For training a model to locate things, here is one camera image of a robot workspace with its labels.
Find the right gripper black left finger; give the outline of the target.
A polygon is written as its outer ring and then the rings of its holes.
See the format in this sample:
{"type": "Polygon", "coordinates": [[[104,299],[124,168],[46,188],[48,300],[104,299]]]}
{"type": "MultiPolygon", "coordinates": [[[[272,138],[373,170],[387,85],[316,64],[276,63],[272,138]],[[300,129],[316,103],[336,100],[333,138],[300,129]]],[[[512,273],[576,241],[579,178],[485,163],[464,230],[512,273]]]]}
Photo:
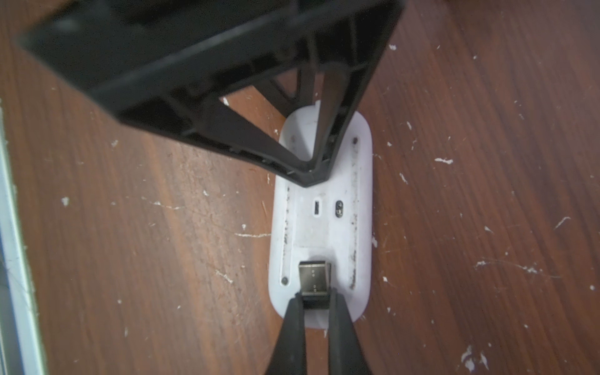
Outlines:
{"type": "Polygon", "coordinates": [[[303,297],[300,293],[287,305],[265,374],[307,375],[306,328],[303,297]]]}

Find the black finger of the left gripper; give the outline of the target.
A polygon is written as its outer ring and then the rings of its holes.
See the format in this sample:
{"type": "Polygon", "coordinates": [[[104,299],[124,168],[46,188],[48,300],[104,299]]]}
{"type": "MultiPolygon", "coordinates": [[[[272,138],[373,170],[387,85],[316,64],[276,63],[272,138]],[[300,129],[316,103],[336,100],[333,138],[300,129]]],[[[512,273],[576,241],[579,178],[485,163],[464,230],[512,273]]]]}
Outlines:
{"type": "Polygon", "coordinates": [[[307,188],[329,179],[403,1],[71,1],[21,48],[120,123],[307,188]],[[253,86],[282,115],[323,91],[303,160],[222,103],[253,86]]]}

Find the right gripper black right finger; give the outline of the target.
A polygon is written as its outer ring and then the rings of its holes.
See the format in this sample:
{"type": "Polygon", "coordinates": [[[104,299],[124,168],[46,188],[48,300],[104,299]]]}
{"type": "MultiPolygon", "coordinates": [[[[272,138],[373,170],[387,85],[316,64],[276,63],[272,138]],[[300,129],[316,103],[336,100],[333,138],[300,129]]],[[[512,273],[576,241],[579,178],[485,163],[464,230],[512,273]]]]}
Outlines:
{"type": "Polygon", "coordinates": [[[372,374],[361,349],[344,295],[331,289],[329,304],[329,374],[372,374]]]}

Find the small black usb receiver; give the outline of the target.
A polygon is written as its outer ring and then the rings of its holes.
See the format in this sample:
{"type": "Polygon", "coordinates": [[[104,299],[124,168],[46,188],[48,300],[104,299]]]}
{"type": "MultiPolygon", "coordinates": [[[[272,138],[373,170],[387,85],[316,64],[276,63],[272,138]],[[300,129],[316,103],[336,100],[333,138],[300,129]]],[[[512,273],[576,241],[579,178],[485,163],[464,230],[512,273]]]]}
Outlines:
{"type": "Polygon", "coordinates": [[[331,264],[325,260],[298,265],[300,295],[305,309],[328,309],[331,298],[331,264]]]}

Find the white wireless mouse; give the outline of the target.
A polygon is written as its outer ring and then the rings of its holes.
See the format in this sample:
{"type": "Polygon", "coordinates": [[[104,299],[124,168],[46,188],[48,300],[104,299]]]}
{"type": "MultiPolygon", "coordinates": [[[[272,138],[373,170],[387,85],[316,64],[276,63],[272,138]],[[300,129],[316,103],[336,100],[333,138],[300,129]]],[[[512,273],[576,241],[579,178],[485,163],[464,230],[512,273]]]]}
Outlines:
{"type": "Polygon", "coordinates": [[[327,181],[300,187],[275,180],[268,273],[275,311],[284,316],[300,291],[300,263],[326,261],[331,286],[358,320],[370,298],[372,226],[373,141],[365,117],[355,112],[327,181]]]}

